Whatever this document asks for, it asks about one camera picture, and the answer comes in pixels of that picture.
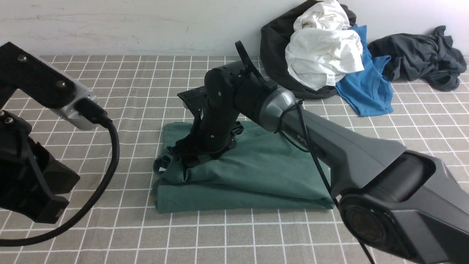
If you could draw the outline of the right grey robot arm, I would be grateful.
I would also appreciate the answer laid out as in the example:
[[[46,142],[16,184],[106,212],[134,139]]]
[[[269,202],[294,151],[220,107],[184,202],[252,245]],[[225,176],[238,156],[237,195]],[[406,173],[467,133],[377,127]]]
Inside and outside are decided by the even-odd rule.
[[[468,193],[440,159],[400,142],[365,137],[304,110],[288,89],[266,81],[251,62],[205,75],[204,86],[178,93],[194,115],[191,132],[170,149],[187,166],[220,157],[241,133],[245,115],[280,132],[330,168],[323,179],[342,221],[361,246],[419,264],[468,263]]]

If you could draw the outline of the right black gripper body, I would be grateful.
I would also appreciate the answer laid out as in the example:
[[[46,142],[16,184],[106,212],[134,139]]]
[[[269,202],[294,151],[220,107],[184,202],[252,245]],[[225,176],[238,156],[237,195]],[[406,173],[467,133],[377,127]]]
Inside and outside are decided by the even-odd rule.
[[[175,161],[193,168],[236,147],[235,137],[241,134],[243,126],[237,121],[239,111],[233,107],[232,95],[207,93],[204,107],[192,114],[194,122],[189,134],[168,148]]]

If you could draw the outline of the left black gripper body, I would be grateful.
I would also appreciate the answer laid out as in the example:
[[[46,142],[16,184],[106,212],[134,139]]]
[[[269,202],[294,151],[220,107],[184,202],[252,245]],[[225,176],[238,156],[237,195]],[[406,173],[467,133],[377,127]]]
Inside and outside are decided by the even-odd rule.
[[[80,176],[57,161],[30,137],[32,126],[22,118],[0,113],[0,207],[37,223],[55,224]]]

